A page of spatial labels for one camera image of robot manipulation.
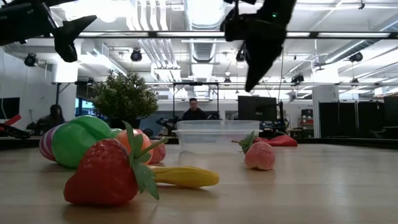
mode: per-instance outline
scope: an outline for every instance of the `red strawberry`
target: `red strawberry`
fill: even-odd
[[[116,139],[104,139],[86,151],[63,196],[74,204],[120,205],[137,192],[126,148]]]
[[[263,138],[257,137],[257,138],[255,138],[255,139],[253,140],[253,144],[254,144],[254,143],[257,143],[257,142],[264,142],[264,140],[263,140]]]

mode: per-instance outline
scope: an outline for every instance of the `plastic fruit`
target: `plastic fruit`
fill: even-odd
[[[70,203],[80,205],[122,205],[144,189],[157,200],[154,172],[143,162],[150,159],[147,152],[167,138],[141,151],[143,138],[133,137],[132,128],[126,124],[130,155],[117,139],[104,139],[91,146],[83,156],[76,173],[65,185],[63,195]]]
[[[275,152],[265,142],[254,143],[244,155],[244,163],[248,168],[271,170],[275,165]]]
[[[101,119],[79,116],[59,126],[51,136],[51,148],[56,161],[64,166],[76,168],[93,144],[114,135]]]
[[[220,180],[217,173],[197,167],[149,167],[155,172],[155,181],[158,183],[199,188],[216,185]]]
[[[127,151],[116,139],[91,146],[65,185],[65,200],[74,204],[120,205],[138,193]]]
[[[165,157],[166,157],[166,148],[164,144],[161,144],[154,148],[153,156],[149,164],[156,164],[162,162],[162,160],[164,160]]]
[[[148,138],[148,136],[146,136],[140,129],[133,129],[133,133],[134,133],[134,136],[137,136],[138,134],[141,134],[142,137],[143,137],[143,143],[142,143],[142,148],[141,148],[141,150],[143,150],[143,149],[149,147],[150,145],[152,145],[152,141],[150,141],[150,139]],[[130,147],[130,144],[129,144],[129,140],[128,140],[128,138],[127,138],[127,131],[126,131],[126,130],[121,131],[121,132],[116,136],[116,139],[119,140],[119,141],[122,143],[122,145],[123,145],[124,147],[126,147],[127,153],[130,154],[130,152],[131,152],[131,147]],[[150,162],[150,160],[152,159],[153,151],[151,150],[151,151],[149,151],[148,153],[150,154],[150,159],[149,159],[147,162],[145,162],[145,164],[148,164],[148,163]]]
[[[122,129],[120,129],[120,128],[112,128],[111,129],[111,131],[112,131],[112,133],[115,135],[115,137],[120,133],[120,132],[122,132],[123,130]]]
[[[52,137],[54,136],[55,132],[57,131],[57,129],[62,126],[58,125],[52,129],[50,129],[49,131],[47,131],[42,138],[40,139],[39,142],[39,150],[40,153],[42,154],[42,156],[44,156],[46,159],[51,160],[56,162],[56,158],[52,152]]]

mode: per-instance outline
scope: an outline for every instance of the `computer monitor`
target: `computer monitor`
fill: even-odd
[[[19,97],[0,98],[0,119],[10,119],[19,114]]]
[[[277,100],[272,97],[239,96],[238,119],[277,121]]]

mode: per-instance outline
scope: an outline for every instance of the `striped egg toy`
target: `striped egg toy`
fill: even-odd
[[[52,142],[52,137],[54,136],[55,132],[59,127],[61,127],[63,124],[60,124],[49,131],[47,131],[42,138],[40,139],[39,142],[39,149],[40,153],[48,160],[56,162],[57,160],[55,159],[55,156],[52,152],[51,148],[51,142]]]

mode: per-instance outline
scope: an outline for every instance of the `green pear toy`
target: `green pear toy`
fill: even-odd
[[[120,128],[112,128],[111,131],[114,134],[114,138],[115,138],[123,130]]]
[[[59,164],[77,168],[85,152],[106,138],[114,138],[114,133],[104,121],[94,116],[79,116],[59,126],[52,136],[51,150]]]

